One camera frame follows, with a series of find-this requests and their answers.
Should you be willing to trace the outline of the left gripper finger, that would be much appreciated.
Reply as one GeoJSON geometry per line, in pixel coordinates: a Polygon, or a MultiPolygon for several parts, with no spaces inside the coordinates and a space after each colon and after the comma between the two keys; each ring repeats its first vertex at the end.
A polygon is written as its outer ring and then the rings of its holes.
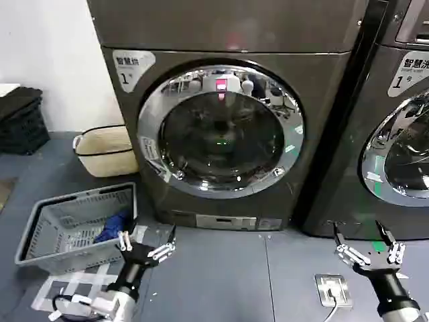
{"type": "Polygon", "coordinates": [[[176,225],[173,226],[166,244],[150,251],[147,258],[152,262],[163,262],[169,258],[176,250],[176,225]]]}
{"type": "Polygon", "coordinates": [[[136,226],[136,220],[120,222],[117,225],[118,247],[121,252],[130,252],[133,249],[132,243],[137,241],[136,226]]]}

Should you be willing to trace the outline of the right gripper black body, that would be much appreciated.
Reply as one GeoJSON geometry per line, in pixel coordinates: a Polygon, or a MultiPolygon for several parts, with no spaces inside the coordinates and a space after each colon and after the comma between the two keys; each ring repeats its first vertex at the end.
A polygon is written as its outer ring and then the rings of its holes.
{"type": "Polygon", "coordinates": [[[396,276],[401,265],[395,261],[389,262],[387,252],[373,252],[368,255],[368,258],[370,264],[354,263],[352,269],[369,279],[379,301],[377,312],[388,314],[402,309],[412,309],[418,313],[419,304],[408,295],[396,276]]]}

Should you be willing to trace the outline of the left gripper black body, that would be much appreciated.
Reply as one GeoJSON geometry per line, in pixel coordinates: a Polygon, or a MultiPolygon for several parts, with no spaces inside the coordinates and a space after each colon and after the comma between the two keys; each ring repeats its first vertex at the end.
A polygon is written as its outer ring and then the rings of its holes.
{"type": "Polygon", "coordinates": [[[106,291],[123,292],[131,298],[139,298],[141,279],[147,269],[157,266],[148,255],[154,251],[153,246],[137,242],[131,243],[131,251],[121,251],[124,263],[116,281],[110,283],[106,291]]]}

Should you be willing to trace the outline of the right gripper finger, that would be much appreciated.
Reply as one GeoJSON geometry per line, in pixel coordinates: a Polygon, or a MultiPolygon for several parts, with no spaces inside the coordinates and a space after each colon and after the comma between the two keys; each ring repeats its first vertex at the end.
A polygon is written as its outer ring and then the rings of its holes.
{"type": "Polygon", "coordinates": [[[353,266],[368,266],[371,264],[371,260],[364,256],[361,252],[358,252],[355,248],[349,246],[344,238],[344,235],[340,232],[338,225],[334,222],[333,234],[336,243],[335,254],[347,265],[353,266]]]}
{"type": "Polygon", "coordinates": [[[375,223],[379,230],[382,240],[385,242],[386,246],[388,247],[387,262],[389,264],[402,264],[406,245],[402,242],[398,242],[394,238],[392,232],[388,230],[388,228],[386,228],[386,226],[384,226],[381,222],[376,220],[375,223]]]}

